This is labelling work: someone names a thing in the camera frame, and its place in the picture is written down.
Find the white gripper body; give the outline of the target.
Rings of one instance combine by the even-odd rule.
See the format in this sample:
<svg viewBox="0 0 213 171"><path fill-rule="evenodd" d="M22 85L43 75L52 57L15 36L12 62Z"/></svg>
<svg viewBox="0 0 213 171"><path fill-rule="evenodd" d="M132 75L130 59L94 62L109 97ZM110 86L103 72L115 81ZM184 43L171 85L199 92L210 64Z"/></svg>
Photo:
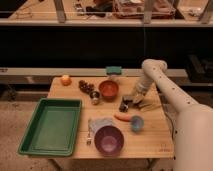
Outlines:
<svg viewBox="0 0 213 171"><path fill-rule="evenodd" d="M148 92L150 86L151 86L150 81L139 79L135 83L133 91L132 91L133 102L134 103L141 102L144 99L146 93Z"/></svg>

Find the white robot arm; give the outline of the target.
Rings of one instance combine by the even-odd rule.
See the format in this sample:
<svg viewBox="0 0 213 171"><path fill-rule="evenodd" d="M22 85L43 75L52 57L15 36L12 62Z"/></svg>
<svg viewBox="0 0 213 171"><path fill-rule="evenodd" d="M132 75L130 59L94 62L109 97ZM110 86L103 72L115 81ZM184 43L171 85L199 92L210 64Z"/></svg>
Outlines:
<svg viewBox="0 0 213 171"><path fill-rule="evenodd" d="M173 171L213 171L213 108L188 95L165 72L163 60L146 59L133 92L146 95L152 83L178 113Z"/></svg>

